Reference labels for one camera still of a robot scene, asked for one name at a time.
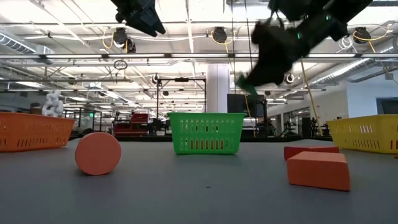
ceiling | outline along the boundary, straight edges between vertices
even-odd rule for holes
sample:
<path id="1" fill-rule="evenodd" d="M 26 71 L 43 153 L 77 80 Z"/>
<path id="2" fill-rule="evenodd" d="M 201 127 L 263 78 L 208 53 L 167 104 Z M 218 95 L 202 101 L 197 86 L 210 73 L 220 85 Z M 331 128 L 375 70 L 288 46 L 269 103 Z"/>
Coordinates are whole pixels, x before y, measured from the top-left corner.
<path id="1" fill-rule="evenodd" d="M 111 34 L 116 27 L 123 26 L 115 21 L 116 6 L 110 0 L 42 0 L 44 5 L 42 10 L 34 2 L 38 0 L 2 0 L 0 1 L 0 32 L 5 30 L 16 35 L 19 39 L 31 44 L 44 45 L 55 51 L 56 54 L 105 54 L 109 52 L 124 53 L 114 45 L 111 45 Z M 153 38 L 145 35 L 138 30 L 127 27 L 127 33 L 132 38 L 137 47 L 137 53 L 252 53 L 257 52 L 255 45 L 249 47 L 248 34 L 254 27 L 258 19 L 266 19 L 270 16 L 266 4 L 248 5 L 247 12 L 242 4 L 236 4 L 231 8 L 224 4 L 224 0 L 157 0 L 155 4 L 156 11 L 166 29 L 165 35 L 158 35 Z M 349 22 L 349 29 L 357 26 L 365 26 L 370 31 L 373 38 L 384 36 L 374 45 L 382 44 L 395 35 L 398 25 L 398 7 L 368 7 Z M 208 34 L 216 26 L 225 28 L 230 40 L 234 32 L 236 40 L 227 46 L 217 44 Z M 324 40 L 312 51 L 315 53 L 351 53 L 351 52 L 369 52 L 368 44 L 350 44 L 349 39 L 339 43 L 331 39 Z M 18 54 L 7 47 L 0 47 L 2 54 Z M 110 89 L 153 89 L 151 83 L 153 74 L 158 73 L 161 78 L 190 77 L 205 78 L 207 73 L 206 61 L 175 61 L 166 58 L 150 59 L 148 66 L 147 60 L 129 59 L 129 66 L 126 70 L 118 73 L 119 82 L 102 83 L 102 88 Z M 19 61 L 8 61 L 15 66 L 20 66 Z M 23 62 L 25 68 L 42 77 L 53 73 L 51 78 L 66 79 L 76 78 L 116 78 L 117 70 L 113 70 L 114 60 L 99 62 L 98 60 L 77 60 L 76 63 L 91 64 L 91 66 L 62 66 L 67 63 L 73 63 L 67 60 L 56 60 L 60 66 L 44 66 L 35 62 Z M 334 61 L 324 62 L 305 62 L 303 64 L 308 79 L 313 80 L 317 75 L 336 65 Z M 231 66 L 236 72 L 249 72 L 252 65 L 250 62 L 236 62 Z M 296 63 L 292 70 L 296 76 L 295 82 L 291 88 L 303 83 L 302 65 Z M 121 82 L 120 79 L 126 77 L 132 82 Z M 67 83 L 61 83 L 63 88 L 84 89 L 86 85 L 78 83 L 70 86 Z M 204 92 L 195 82 L 175 83 L 170 82 L 166 88 L 196 89 L 192 92 L 170 92 L 169 96 L 161 98 L 175 99 L 204 99 Z M 155 92 L 144 93 L 120 92 L 121 96 L 128 100 L 134 100 L 137 103 L 154 103 Z M 280 92 L 272 92 L 273 96 L 278 98 Z M 103 98 L 97 98 L 95 93 L 88 93 L 90 99 L 97 99 L 98 102 L 104 101 Z M 186 108 L 187 105 L 180 105 L 175 108 Z"/>

orange block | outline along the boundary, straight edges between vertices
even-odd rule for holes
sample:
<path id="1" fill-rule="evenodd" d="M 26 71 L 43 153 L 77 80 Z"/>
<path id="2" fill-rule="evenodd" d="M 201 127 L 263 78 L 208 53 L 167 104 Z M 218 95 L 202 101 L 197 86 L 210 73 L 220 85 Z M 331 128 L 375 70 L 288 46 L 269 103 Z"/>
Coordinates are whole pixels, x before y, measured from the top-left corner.
<path id="1" fill-rule="evenodd" d="M 75 159 L 79 169 L 89 175 L 111 172 L 121 157 L 119 141 L 110 134 L 91 133 L 77 145 Z"/>
<path id="2" fill-rule="evenodd" d="M 301 152 L 287 160 L 290 184 L 350 190 L 346 158 L 340 153 Z"/>
<path id="3" fill-rule="evenodd" d="M 300 152 L 333 152 L 333 153 L 340 153 L 338 147 L 291 147 L 286 146 L 284 148 L 285 160 L 299 154 Z"/>

wall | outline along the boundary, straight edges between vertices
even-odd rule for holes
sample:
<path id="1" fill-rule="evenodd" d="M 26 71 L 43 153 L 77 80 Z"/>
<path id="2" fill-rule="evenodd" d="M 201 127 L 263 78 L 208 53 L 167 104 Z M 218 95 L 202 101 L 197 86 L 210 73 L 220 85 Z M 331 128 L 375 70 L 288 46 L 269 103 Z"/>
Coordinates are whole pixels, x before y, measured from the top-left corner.
<path id="1" fill-rule="evenodd" d="M 0 94 L 0 110 L 9 110 L 11 112 L 16 112 L 18 109 L 29 110 L 31 103 L 44 105 L 45 96 L 41 96 L 38 93 L 28 93 L 27 97 L 23 97 L 19 93 Z"/>
<path id="2" fill-rule="evenodd" d="M 398 97 L 398 84 L 384 76 L 347 85 L 350 118 L 377 114 L 376 98 Z"/>
<path id="3" fill-rule="evenodd" d="M 347 89 L 345 83 L 341 83 L 337 86 L 328 86 L 326 91 L 312 92 L 312 95 L 321 124 L 329 120 L 334 120 L 338 116 L 348 118 Z M 314 118 L 315 115 L 309 94 L 305 95 L 304 100 L 290 100 L 287 105 L 270 107 L 268 109 L 268 115 L 274 116 L 282 114 L 283 117 L 283 113 L 306 107 L 311 108 L 311 117 Z"/>

gray table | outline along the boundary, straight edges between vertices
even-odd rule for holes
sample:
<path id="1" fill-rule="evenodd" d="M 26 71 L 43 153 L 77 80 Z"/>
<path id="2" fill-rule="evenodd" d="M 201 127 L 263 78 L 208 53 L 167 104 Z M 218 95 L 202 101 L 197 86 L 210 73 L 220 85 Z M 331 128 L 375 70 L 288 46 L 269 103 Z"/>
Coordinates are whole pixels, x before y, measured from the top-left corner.
<path id="1" fill-rule="evenodd" d="M 0 154 L 0 223 L 398 223 L 398 160 L 343 151 L 352 191 L 289 185 L 283 146 L 176 156 L 171 142 L 122 142 L 109 175 L 82 174 L 65 149 Z"/>

